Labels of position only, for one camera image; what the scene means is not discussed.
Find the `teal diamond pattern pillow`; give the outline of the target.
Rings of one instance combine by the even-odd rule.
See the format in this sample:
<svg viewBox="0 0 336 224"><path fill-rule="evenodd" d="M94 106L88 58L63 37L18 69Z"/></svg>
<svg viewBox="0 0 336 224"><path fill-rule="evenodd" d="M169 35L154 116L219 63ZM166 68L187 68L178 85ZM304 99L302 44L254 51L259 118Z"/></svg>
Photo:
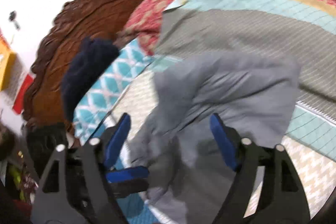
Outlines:
<svg viewBox="0 0 336 224"><path fill-rule="evenodd" d="M120 55L100 75L74 110L75 137L81 144L94 134L124 90L152 62L153 57L141 49L136 38L120 50Z"/></svg>

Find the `striped teal grey quilt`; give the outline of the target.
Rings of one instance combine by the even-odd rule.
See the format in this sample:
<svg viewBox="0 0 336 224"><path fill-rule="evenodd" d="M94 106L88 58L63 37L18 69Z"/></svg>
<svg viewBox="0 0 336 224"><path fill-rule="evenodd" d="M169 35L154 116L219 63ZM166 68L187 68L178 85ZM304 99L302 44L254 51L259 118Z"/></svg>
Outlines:
<svg viewBox="0 0 336 224"><path fill-rule="evenodd" d="M288 134L335 159L335 6L320 0L174 0L155 53L240 51L301 66Z"/></svg>

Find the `dark navy garment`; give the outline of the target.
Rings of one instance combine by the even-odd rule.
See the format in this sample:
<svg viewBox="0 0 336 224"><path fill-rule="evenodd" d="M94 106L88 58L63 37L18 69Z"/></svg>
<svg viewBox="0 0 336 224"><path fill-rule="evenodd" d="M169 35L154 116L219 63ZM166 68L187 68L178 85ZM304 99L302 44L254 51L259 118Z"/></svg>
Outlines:
<svg viewBox="0 0 336 224"><path fill-rule="evenodd" d="M118 47L111 40L90 37L82 40L79 52L61 81L61 98L67 121L74 119L80 100L119 55Z"/></svg>

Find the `yellow paper bag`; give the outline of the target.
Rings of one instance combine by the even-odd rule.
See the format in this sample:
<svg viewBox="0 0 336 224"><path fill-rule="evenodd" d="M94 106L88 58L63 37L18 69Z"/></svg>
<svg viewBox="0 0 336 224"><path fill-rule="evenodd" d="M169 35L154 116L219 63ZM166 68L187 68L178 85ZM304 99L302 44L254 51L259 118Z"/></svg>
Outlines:
<svg viewBox="0 0 336 224"><path fill-rule="evenodd" d="M0 91L5 90L10 81L11 69L15 63L17 54L11 50L7 42L1 37L1 69L0 69Z"/></svg>

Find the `red floral pillow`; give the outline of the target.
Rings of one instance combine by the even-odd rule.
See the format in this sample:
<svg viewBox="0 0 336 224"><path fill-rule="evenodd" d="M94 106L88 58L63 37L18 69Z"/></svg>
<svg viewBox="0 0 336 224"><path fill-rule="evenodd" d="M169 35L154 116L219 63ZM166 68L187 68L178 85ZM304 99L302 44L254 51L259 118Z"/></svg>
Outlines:
<svg viewBox="0 0 336 224"><path fill-rule="evenodd" d="M115 42L122 48L138 39L139 46L148 55L154 54L161 33L163 11L174 0L144 0L133 11Z"/></svg>

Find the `carved wooden headboard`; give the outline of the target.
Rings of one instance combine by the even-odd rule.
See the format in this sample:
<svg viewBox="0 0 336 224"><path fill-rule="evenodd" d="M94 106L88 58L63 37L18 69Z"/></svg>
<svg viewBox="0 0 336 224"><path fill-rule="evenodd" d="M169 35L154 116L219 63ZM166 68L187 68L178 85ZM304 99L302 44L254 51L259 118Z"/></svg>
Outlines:
<svg viewBox="0 0 336 224"><path fill-rule="evenodd" d="M30 71L35 79L25 91L23 119L27 127L56 123L72 125L64 118L60 85L86 37L115 39L143 0L73 0L66 2L42 39Z"/></svg>

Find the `grey padded jacket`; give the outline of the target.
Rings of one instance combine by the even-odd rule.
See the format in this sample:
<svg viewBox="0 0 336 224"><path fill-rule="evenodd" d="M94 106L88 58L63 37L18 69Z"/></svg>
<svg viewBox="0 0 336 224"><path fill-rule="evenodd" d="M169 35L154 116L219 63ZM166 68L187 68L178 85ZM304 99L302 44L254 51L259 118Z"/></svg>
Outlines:
<svg viewBox="0 0 336 224"><path fill-rule="evenodd" d="M204 53L153 77L158 104L129 143L129 161L149 170L148 203L176 223L211 223L233 183L210 117L263 147L280 143L298 96L292 59Z"/></svg>

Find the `heart pendant wall ornament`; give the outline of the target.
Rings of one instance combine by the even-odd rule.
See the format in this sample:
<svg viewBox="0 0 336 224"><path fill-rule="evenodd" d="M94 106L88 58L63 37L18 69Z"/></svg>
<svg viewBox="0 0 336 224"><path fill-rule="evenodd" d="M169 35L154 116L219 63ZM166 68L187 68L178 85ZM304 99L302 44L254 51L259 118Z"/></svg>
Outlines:
<svg viewBox="0 0 336 224"><path fill-rule="evenodd" d="M20 30L20 26L17 22L17 13L15 11L10 12L9 21L14 24L16 30Z"/></svg>

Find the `red wall calendar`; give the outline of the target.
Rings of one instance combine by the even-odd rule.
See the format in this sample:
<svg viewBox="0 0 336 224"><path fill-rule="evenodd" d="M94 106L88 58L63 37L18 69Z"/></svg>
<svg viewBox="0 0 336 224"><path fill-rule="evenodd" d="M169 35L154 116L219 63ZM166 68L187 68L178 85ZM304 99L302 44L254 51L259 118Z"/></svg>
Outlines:
<svg viewBox="0 0 336 224"><path fill-rule="evenodd" d="M15 114L20 115L22 113L24 94L33 81L34 77L30 73L25 74L23 81L19 85L19 90L12 106L12 110Z"/></svg>

